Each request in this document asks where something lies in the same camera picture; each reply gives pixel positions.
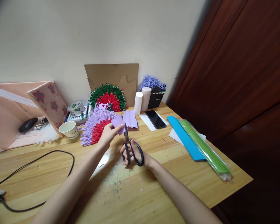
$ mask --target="black scissor handle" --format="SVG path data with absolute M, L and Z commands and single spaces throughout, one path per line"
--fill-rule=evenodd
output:
M 143 164 L 144 164 L 144 155 L 143 155 L 143 151 L 142 151 L 141 147 L 138 145 L 138 143 L 137 143 L 137 142 L 135 142 L 135 143 L 136 143 L 136 145 L 137 145 L 137 147 L 138 147 L 138 149 L 139 149 L 139 152 L 140 152 L 140 154 L 141 154 L 141 163 L 139 163 L 138 160 L 136 159 L 135 154 L 134 154 L 134 150 L 133 150 L 133 148 L 132 148 L 132 144 L 130 144 L 130 145 L 131 145 L 131 150 L 132 150 L 132 153 L 133 153 L 133 156 L 134 156 L 134 160 L 135 160 L 135 162 L 136 162 L 136 164 L 137 164 L 138 166 L 143 166 Z
M 128 157 L 128 165 L 130 165 L 131 159 L 130 159 L 130 154 L 128 153 L 128 144 L 126 142 L 123 143 L 123 145 L 125 144 L 125 150 L 127 152 L 127 157 Z M 125 156 L 124 156 L 124 152 L 122 152 L 122 159 L 125 162 Z
M 138 145 L 138 143 L 137 143 L 137 142 L 135 142 L 135 143 L 136 143 L 136 145 L 137 145 L 137 147 L 138 147 L 138 149 L 139 149 L 140 155 L 141 155 L 141 163 L 139 163 L 139 161 L 138 161 L 137 158 L 135 157 L 135 153 L 134 153 L 132 144 L 130 143 L 131 150 L 132 150 L 132 154 L 133 154 L 133 156 L 134 156 L 134 160 L 135 160 L 135 162 L 136 162 L 136 164 L 137 164 L 138 166 L 143 166 L 143 164 L 144 164 L 144 155 L 143 155 L 143 151 L 142 151 L 141 147 Z M 126 150 L 126 152 L 127 152 L 127 157 L 128 157 L 128 165 L 130 165 L 131 159 L 130 159 L 130 154 L 128 153 L 128 144 L 127 144 L 126 142 L 124 142 L 123 145 L 124 145 L 124 144 L 125 144 L 125 150 Z M 124 152 L 122 152 L 122 159 L 123 159 L 124 162 L 125 162 Z

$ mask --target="dark wooden cabinet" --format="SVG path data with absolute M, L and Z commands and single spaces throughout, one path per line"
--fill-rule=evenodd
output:
M 234 207 L 280 220 L 280 0 L 214 0 L 168 105 L 254 178 Z

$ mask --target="black cable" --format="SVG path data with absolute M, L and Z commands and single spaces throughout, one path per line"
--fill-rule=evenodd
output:
M 26 166 L 29 166 L 30 164 L 32 164 L 32 163 L 38 161 L 39 159 L 41 159 L 41 158 L 43 158 L 43 157 L 45 157 L 45 156 L 47 156 L 48 154 L 51 154 L 51 153 L 53 153 L 53 152 L 64 152 L 64 153 L 67 153 L 67 154 L 69 154 L 69 155 L 72 156 L 72 167 L 71 167 L 71 169 L 70 169 L 70 171 L 69 171 L 69 173 L 68 173 L 68 176 L 69 176 L 69 175 L 71 174 L 72 169 L 73 169 L 74 164 L 75 164 L 75 157 L 74 157 L 74 155 L 71 154 L 71 153 L 69 153 L 69 152 L 62 151 L 62 150 L 53 150 L 53 151 L 48 152 L 47 154 L 44 154 L 43 156 L 37 158 L 36 160 L 33 160 L 32 162 L 27 163 L 26 165 L 20 167 L 19 169 L 17 169 L 16 171 L 14 171 L 12 174 L 10 174 L 7 178 L 5 178 L 4 180 L 2 180 L 2 181 L 0 182 L 0 184 L 2 184 L 2 183 L 3 183 L 4 181 L 6 181 L 7 179 L 11 178 L 13 175 L 15 175 L 17 172 L 19 172 L 20 170 L 22 170 L 22 169 L 25 168 Z M 5 208 L 7 208 L 7 209 L 8 209 L 9 211 L 11 211 L 11 212 L 27 212 L 27 211 L 33 210 L 33 209 L 35 209 L 35 208 L 38 208 L 39 206 L 42 206 L 44 203 L 46 203 L 46 202 L 43 202 L 43 203 L 40 203 L 40 204 L 38 204 L 38 205 L 36 205 L 36 206 L 34 206 L 34 207 L 27 208 L 27 209 L 23 209 L 23 210 L 15 210 L 15 209 L 10 208 L 10 207 L 6 204 L 6 202 L 4 201 L 4 197 L 3 197 L 2 195 L 0 195 L 0 202 L 5 206 Z

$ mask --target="hand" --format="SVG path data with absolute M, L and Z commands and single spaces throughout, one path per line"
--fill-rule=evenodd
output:
M 134 139 L 131 140 L 131 144 L 132 144 L 136 159 L 138 160 L 139 163 L 141 163 L 141 154 L 140 154 L 140 151 L 138 150 L 138 147 L 137 147 Z M 122 152 L 124 153 L 124 157 L 125 157 L 125 162 L 123 165 L 128 165 L 128 156 L 127 156 L 127 151 L 125 149 L 125 144 L 122 146 L 122 148 L 120 150 L 120 153 L 122 153 Z M 131 161 L 135 161 L 132 150 L 131 150 L 130 143 L 128 143 L 128 153 L 130 155 Z M 144 165 L 147 166 L 148 162 L 149 162 L 148 160 L 151 157 L 144 151 L 143 151 L 143 156 L 144 156 Z
M 98 147 L 102 147 L 105 150 L 107 150 L 110 147 L 110 143 L 113 140 L 113 138 L 117 135 L 117 132 L 122 129 L 124 124 L 121 124 L 120 126 L 117 126 L 114 128 L 113 124 L 107 124 L 104 127 L 102 136 L 99 139 Z

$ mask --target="white bottle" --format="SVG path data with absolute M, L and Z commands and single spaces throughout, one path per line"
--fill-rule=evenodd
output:
M 136 92 L 135 107 L 134 107 L 134 113 L 135 113 L 135 115 L 140 115 L 141 104 L 142 104 L 142 97 L 143 97 L 143 93 L 141 93 L 141 92 Z
M 142 97 L 141 111 L 147 111 L 152 89 L 149 87 L 143 87 L 142 93 L 143 93 L 143 97 Z

